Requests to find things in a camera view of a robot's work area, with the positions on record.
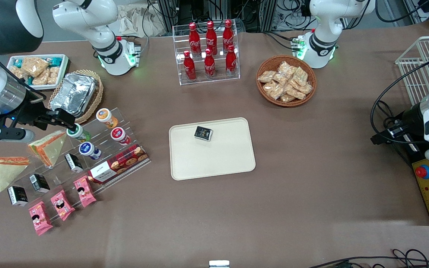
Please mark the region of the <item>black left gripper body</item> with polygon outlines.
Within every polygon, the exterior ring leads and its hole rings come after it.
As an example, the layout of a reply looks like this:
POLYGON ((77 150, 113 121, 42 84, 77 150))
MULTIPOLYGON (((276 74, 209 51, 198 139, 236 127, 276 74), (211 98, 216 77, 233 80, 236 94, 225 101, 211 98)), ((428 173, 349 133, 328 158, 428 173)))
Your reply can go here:
POLYGON ((423 133, 424 122, 423 114, 420 109, 420 103, 412 106, 410 109, 405 110, 401 116, 401 121, 404 129, 409 133, 423 133))

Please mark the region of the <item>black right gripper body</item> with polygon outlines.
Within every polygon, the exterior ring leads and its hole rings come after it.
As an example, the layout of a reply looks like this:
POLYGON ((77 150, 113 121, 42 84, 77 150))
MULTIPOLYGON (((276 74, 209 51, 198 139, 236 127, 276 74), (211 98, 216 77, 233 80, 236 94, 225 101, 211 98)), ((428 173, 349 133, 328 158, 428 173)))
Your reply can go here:
POLYGON ((21 105, 13 111, 13 118, 16 124, 27 124, 45 131, 51 117, 52 110, 45 107, 43 102, 32 103, 33 98, 24 98, 21 105))

